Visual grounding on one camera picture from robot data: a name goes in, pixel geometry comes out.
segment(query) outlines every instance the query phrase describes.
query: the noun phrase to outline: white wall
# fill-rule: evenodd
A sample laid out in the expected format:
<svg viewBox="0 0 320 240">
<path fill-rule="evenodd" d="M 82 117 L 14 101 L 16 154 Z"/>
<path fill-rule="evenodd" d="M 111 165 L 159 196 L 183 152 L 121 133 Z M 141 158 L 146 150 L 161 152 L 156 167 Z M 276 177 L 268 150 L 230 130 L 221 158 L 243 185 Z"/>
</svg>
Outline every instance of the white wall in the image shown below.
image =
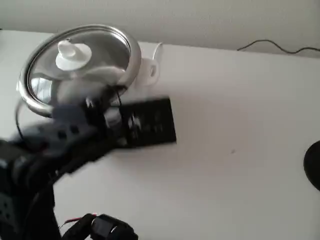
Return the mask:
<svg viewBox="0 0 320 240">
<path fill-rule="evenodd" d="M 320 0 L 0 0 L 0 28 L 57 32 L 89 23 L 116 24 L 148 42 L 237 49 L 268 38 L 290 50 L 320 48 Z M 268 43 L 250 51 L 278 52 Z"/>
</svg>

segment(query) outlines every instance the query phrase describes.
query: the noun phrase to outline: white knob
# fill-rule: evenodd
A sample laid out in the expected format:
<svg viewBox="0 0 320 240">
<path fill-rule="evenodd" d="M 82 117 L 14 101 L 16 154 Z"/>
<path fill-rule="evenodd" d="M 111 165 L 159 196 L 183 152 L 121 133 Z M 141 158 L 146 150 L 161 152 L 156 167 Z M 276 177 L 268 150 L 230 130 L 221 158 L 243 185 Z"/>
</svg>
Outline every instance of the white knob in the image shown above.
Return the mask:
<svg viewBox="0 0 320 240">
<path fill-rule="evenodd" d="M 85 66 L 92 56 L 88 45 L 73 44 L 67 40 L 58 43 L 58 55 L 55 58 L 56 66 L 63 71 L 77 70 Z"/>
</svg>

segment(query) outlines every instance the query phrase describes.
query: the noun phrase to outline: white table surface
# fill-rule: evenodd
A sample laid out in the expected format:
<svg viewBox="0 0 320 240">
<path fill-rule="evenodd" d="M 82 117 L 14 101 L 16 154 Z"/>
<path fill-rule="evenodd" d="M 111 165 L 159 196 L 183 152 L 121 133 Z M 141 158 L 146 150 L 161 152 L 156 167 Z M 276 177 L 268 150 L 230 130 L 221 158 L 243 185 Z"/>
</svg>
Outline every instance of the white table surface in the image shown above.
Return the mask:
<svg viewBox="0 0 320 240">
<path fill-rule="evenodd" d="M 3 138 L 16 131 L 21 67 L 48 36 L 0 31 Z M 151 57 L 155 44 L 140 46 Z M 320 192 L 303 158 L 320 140 L 320 60 L 176 45 L 160 55 L 160 79 L 143 92 L 170 96 L 177 144 L 114 152 L 64 177 L 58 222 L 99 212 L 142 240 L 319 239 Z M 39 119 L 25 109 L 21 125 Z"/>
</svg>

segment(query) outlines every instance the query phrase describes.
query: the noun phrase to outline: electrical cord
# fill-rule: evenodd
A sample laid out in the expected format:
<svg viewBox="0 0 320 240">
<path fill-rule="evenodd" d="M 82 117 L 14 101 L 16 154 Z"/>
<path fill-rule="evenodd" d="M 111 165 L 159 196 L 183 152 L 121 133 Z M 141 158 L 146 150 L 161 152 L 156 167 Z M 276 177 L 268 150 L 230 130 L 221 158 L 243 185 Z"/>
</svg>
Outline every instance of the electrical cord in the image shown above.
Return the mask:
<svg viewBox="0 0 320 240">
<path fill-rule="evenodd" d="M 20 113 L 20 110 L 21 110 L 23 104 L 24 104 L 24 100 L 21 98 L 18 101 L 17 105 L 15 106 L 14 119 L 15 119 L 16 129 L 18 130 L 18 133 L 19 133 L 19 136 L 20 136 L 21 140 L 26 142 L 26 139 L 25 139 L 24 135 L 22 134 L 22 131 L 21 131 L 21 128 L 20 128 L 20 125 L 19 125 L 19 113 Z"/>
<path fill-rule="evenodd" d="M 278 49 L 280 49 L 282 52 L 286 53 L 286 54 L 297 54 L 301 51 L 304 51 L 304 50 L 311 50 L 311 51 L 317 51 L 317 52 L 320 52 L 320 48 L 316 48 L 316 47 L 311 47 L 311 46 L 305 46 L 305 47 L 302 47 L 296 51 L 289 51 L 289 50 L 286 50 L 284 48 L 282 48 L 281 46 L 279 46 L 277 43 L 275 43 L 274 41 L 272 40 L 269 40 L 269 39 L 259 39 L 259 40 L 255 40 L 251 43 L 249 43 L 248 45 L 245 45 L 243 47 L 240 47 L 237 49 L 237 51 L 241 51 L 241 50 L 244 50 L 256 43 L 262 43 L 262 42 L 268 42 L 268 43 L 271 43 L 273 45 L 275 45 Z"/>
</svg>

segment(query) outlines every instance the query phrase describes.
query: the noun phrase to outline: glass lid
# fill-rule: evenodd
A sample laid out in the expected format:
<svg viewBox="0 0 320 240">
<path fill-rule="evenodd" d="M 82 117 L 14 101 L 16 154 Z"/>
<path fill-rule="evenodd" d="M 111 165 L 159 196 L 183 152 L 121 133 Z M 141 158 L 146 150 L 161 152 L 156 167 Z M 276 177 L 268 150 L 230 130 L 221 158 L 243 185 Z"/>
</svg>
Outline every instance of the glass lid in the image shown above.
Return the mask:
<svg viewBox="0 0 320 240">
<path fill-rule="evenodd" d="M 104 25 L 73 28 L 35 51 L 22 70 L 19 91 L 32 110 L 50 116 L 47 106 L 81 103 L 106 86 L 129 87 L 140 64 L 139 45 L 127 33 Z"/>
</svg>

